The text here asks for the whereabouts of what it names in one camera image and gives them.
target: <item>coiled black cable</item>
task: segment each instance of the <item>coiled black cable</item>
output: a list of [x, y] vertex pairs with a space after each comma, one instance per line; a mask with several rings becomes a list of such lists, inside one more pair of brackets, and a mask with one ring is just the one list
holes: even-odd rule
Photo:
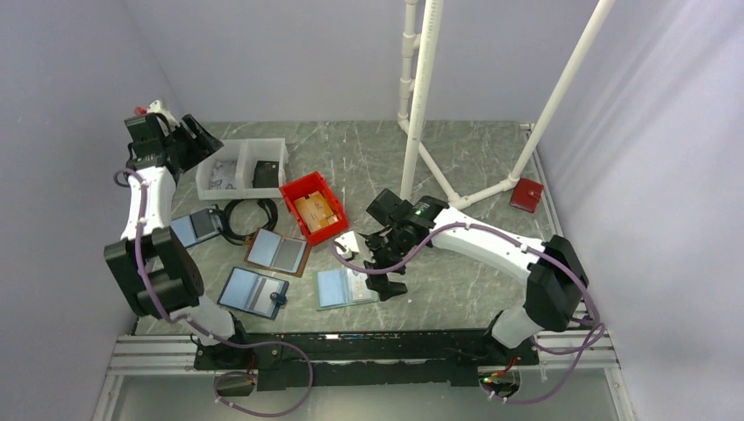
[[[225, 239], [225, 241], [235, 246], [245, 245], [246, 241], [249, 239], [253, 239], [254, 235], [258, 232], [258, 230], [255, 230], [254, 232], [250, 232], [248, 234], [238, 234], [237, 232], [233, 231], [232, 227], [230, 226], [230, 217], [233, 215], [235, 207], [245, 200], [246, 199], [231, 200], [224, 209], [217, 208], [215, 210], [211, 210], [211, 213], [217, 215], [220, 222], [222, 223], [222, 229], [219, 230], [219, 233], [222, 234], [222, 237]], [[257, 203], [259, 207], [263, 209], [264, 212], [266, 212], [266, 218], [268, 219], [266, 224], [264, 224], [261, 228], [263, 228], [264, 230], [273, 231], [276, 228], [276, 222], [279, 220], [279, 210], [276, 208], [276, 203], [274, 203], [274, 201], [271, 199], [258, 199]]]

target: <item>gray marble tabletop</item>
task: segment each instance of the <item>gray marble tabletop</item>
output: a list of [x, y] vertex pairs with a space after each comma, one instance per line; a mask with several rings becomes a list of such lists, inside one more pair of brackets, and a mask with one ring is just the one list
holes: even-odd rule
[[[375, 122], [266, 122], [211, 123], [204, 125], [221, 139], [285, 138], [290, 153], [289, 180], [319, 171], [343, 203], [349, 229], [374, 232], [380, 228], [365, 209], [385, 188], [398, 193], [406, 135], [394, 121]], [[429, 121], [422, 136], [429, 153], [460, 195], [475, 193], [503, 180], [519, 156], [525, 138], [516, 122]], [[179, 181], [173, 199], [174, 217], [199, 211], [213, 202], [197, 197], [196, 170]], [[539, 180], [532, 162], [524, 177]], [[421, 196], [446, 199], [426, 164], [419, 159], [413, 199]], [[552, 225], [544, 206], [527, 213], [509, 206], [510, 193], [475, 203], [464, 212], [510, 232], [549, 238]], [[276, 200], [279, 222], [275, 231], [301, 238], [297, 222], [284, 202]], [[224, 206], [226, 201], [216, 202]], [[266, 222], [254, 201], [238, 205], [232, 215], [236, 232], [251, 232]], [[425, 249], [407, 265], [403, 281], [408, 293], [384, 303], [367, 303], [318, 311], [315, 274], [340, 268], [327, 242], [312, 248], [301, 278], [264, 271], [290, 282], [289, 302], [276, 320], [234, 311], [249, 332], [343, 332], [485, 327], [500, 311], [523, 299], [523, 291], [508, 275], [457, 253]], [[206, 294], [217, 301], [233, 267], [247, 268], [246, 248], [222, 238], [210, 239], [189, 249], [197, 263]], [[137, 334], [185, 333], [179, 325], [141, 318]]]

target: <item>white bin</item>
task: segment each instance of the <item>white bin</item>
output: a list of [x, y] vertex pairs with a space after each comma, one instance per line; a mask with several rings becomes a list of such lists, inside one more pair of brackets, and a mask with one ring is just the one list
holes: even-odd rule
[[[281, 199], [278, 188], [254, 189], [256, 161], [279, 162], [279, 186], [287, 182], [284, 166], [289, 160], [284, 139], [223, 140], [215, 154], [197, 167], [197, 192], [200, 200]], [[212, 169], [218, 161], [237, 161], [235, 189], [210, 189]]]

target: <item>purple cable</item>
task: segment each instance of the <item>purple cable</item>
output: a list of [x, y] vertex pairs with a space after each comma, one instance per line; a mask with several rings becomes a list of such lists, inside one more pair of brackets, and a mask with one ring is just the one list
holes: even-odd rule
[[224, 399], [222, 396], [220, 396], [218, 389], [217, 389], [217, 386], [219, 385], [219, 381], [226, 377], [235, 376], [236, 373], [240, 373], [240, 372], [225, 373], [215, 379], [214, 387], [213, 387], [214, 396], [216, 398], [215, 402], [220, 402], [226, 406], [229, 406], [230, 408], [239, 410], [240, 412], [246, 413], [248, 415], [253, 415], [255, 417], [264, 417], [264, 418], [283, 417], [291, 413], [292, 411], [296, 410], [297, 408], [299, 408], [300, 405], [302, 405], [304, 401], [306, 401], [308, 396], [310, 395], [310, 391], [312, 388], [312, 378], [313, 378], [312, 363], [311, 363], [310, 357], [308, 357], [308, 355], [304, 353], [303, 350], [301, 350], [295, 345], [292, 345], [287, 342], [282, 342], [279, 340], [257, 342], [255, 344], [236, 344], [236, 343], [229, 341], [228, 339], [220, 338], [219, 336], [213, 335], [207, 329], [204, 329], [201, 325], [197, 324], [196, 322], [191, 320], [190, 317], [186, 315], [181, 315], [177, 318], [172, 318], [168, 314], [168, 312], [165, 310], [165, 307], [163, 307], [160, 298], [158, 298], [157, 294], [155, 294], [153, 284], [150, 282], [150, 276], [147, 274], [145, 260], [142, 257], [142, 232], [144, 231], [144, 227], [143, 227], [143, 222], [141, 221], [141, 219], [147, 213], [147, 185], [143, 183], [145, 180], [142, 178], [141, 175], [137, 174], [136, 171], [133, 171], [129, 168], [124, 168], [124, 169], [120, 169], [114, 174], [114, 182], [119, 186], [122, 185], [121, 182], [118, 180], [118, 176], [120, 174], [125, 174], [131, 177], [134, 177], [140, 185], [139, 214], [137, 216], [137, 219], [138, 219], [137, 229], [134, 235], [134, 259], [137, 261], [137, 272], [139, 273], [139, 276], [142, 278], [142, 283], [145, 285], [145, 289], [147, 290], [147, 293], [150, 296], [150, 299], [153, 301], [155, 309], [158, 311], [158, 314], [161, 316], [161, 318], [170, 324], [179, 322], [181, 320], [185, 320], [186, 323], [188, 323], [191, 327], [193, 327], [194, 330], [196, 330], [197, 332], [203, 334], [206, 337], [215, 339], [217, 342], [221, 342], [233, 348], [251, 349], [251, 348], [256, 348], [259, 346], [286, 346], [290, 349], [293, 349], [295, 352], [297, 352], [300, 355], [300, 357], [302, 357], [302, 359], [305, 361], [305, 363], [307, 363], [307, 368], [308, 368], [308, 373], [309, 373], [308, 375], [309, 380], [308, 380], [307, 388], [305, 389], [305, 392], [303, 393], [303, 395], [300, 396], [300, 398], [297, 400], [297, 402], [291, 407], [289, 407], [287, 410], [283, 410], [277, 413], [256, 412], [254, 410], [249, 410], [247, 408], [243, 408], [242, 406], [236, 405], [235, 403], [232, 403], [228, 401], [227, 399]]
[[[388, 274], [389, 272], [393, 272], [393, 271], [395, 271], [395, 270], [397, 270], [397, 269], [405, 266], [435, 236], [439, 235], [441, 232], [444, 232], [446, 230], [451, 230], [451, 229], [454, 229], [454, 228], [465, 228], [466, 230], [468, 230], [468, 229], [476, 229], [476, 230], [480, 230], [480, 231], [490, 232], [491, 234], [496, 235], [500, 239], [503, 239], [504, 241], [507, 241], [507, 242], [511, 243], [513, 246], [515, 246], [517, 248], [522, 247], [522, 242], [521, 241], [519, 241], [517, 239], [513, 239], [512, 237], [504, 234], [503, 232], [501, 232], [501, 231], [499, 231], [499, 230], [497, 230], [495, 228], [492, 228], [492, 227], [487, 226], [487, 225], [481, 225], [481, 224], [470, 224], [470, 225], [468, 225], [468, 224], [466, 224], [464, 222], [455, 222], [455, 223], [452, 223], [452, 224], [443, 225], [443, 226], [435, 229], [434, 231], [429, 232], [429, 235], [427, 235], [424, 239], [422, 239], [421, 242], [418, 243], [417, 246], [413, 247], [413, 249], [408, 254], [406, 254], [405, 257], [401, 261], [399, 261], [397, 264], [395, 264], [395, 265], [393, 265], [393, 266], [391, 266], [389, 268], [367, 269], [367, 268], [362, 268], [362, 267], [353, 265], [353, 264], [349, 263], [348, 261], [346, 261], [343, 257], [340, 256], [338, 250], [336, 250], [336, 246], [339, 246], [339, 244], [336, 241], [332, 241], [329, 246], [331, 247], [331, 254], [333, 255], [333, 257], [335, 257], [336, 260], [338, 260], [345, 267], [350, 268], [350, 269], [353, 269], [353, 270], [355, 270], [357, 272], [360, 272], [360, 273], [363, 273], [363, 274], [368, 274], [368, 275], [384, 275], [384, 274]], [[573, 363], [570, 365], [568, 371], [566, 371], [566, 374], [563, 375], [563, 378], [561, 378], [561, 381], [558, 382], [558, 384], [551, 391], [549, 391], [548, 393], [546, 393], [544, 396], [541, 396], [541, 397], [538, 397], [538, 398], [535, 398], [535, 399], [526, 399], [526, 400], [524, 400], [524, 399], [511, 399], [511, 400], [505, 401], [505, 402], [516, 403], [516, 404], [542, 402], [542, 401], [547, 400], [549, 397], [551, 397], [555, 393], [557, 393], [558, 390], [560, 390], [563, 387], [563, 384], [565, 384], [566, 381], [569, 379], [569, 377], [573, 374], [574, 369], [576, 369], [576, 365], [578, 364], [579, 359], [581, 358], [581, 355], [582, 355], [583, 351], [586, 350], [587, 348], [589, 348], [590, 346], [596, 344], [604, 336], [604, 334], [605, 334], [605, 324], [600, 322], [599, 312], [597, 311], [597, 306], [594, 304], [594, 300], [591, 299], [591, 295], [590, 295], [589, 291], [586, 289], [586, 287], [584, 286], [583, 282], [579, 279], [579, 277], [576, 276], [576, 274], [574, 274], [573, 271], [571, 271], [571, 269], [569, 269], [568, 267], [566, 267], [566, 265], [564, 265], [563, 263], [561, 263], [559, 260], [557, 260], [553, 256], [550, 256], [548, 254], [545, 254], [545, 253], [543, 253], [543, 252], [541, 252], [539, 250], [535, 250], [534, 248], [529, 247], [529, 246], [526, 248], [526, 250], [527, 250], [528, 253], [534, 254], [534, 255], [540, 257], [541, 259], [546, 260], [548, 263], [552, 264], [553, 266], [559, 268], [576, 285], [576, 287], [582, 293], [582, 296], [583, 296], [584, 301], [586, 303], [586, 309], [589, 312], [589, 317], [590, 317], [590, 320], [580, 321], [579, 323], [582, 323], [583, 325], [589, 325], [589, 324], [591, 324], [592, 325], [592, 328], [589, 330], [589, 332], [586, 335], [586, 338], [584, 339], [583, 343], [580, 346], [578, 346], [576, 348], [567, 348], [567, 349], [564, 349], [564, 350], [561, 350], [561, 351], [556, 351], [556, 350], [553, 350], [553, 349], [550, 349], [550, 348], [545, 348], [544, 346], [538, 344], [537, 341], [534, 338], [531, 338], [531, 341], [533, 342], [533, 344], [538, 349], [540, 349], [541, 351], [544, 351], [546, 353], [551, 353], [553, 355], [567, 355], [567, 354], [570, 354], [570, 353], [577, 353], [577, 354], [576, 354], [576, 358], [574, 359]], [[596, 332], [597, 329], [599, 330], [599, 333], [592, 338], [591, 337], [592, 333]]]

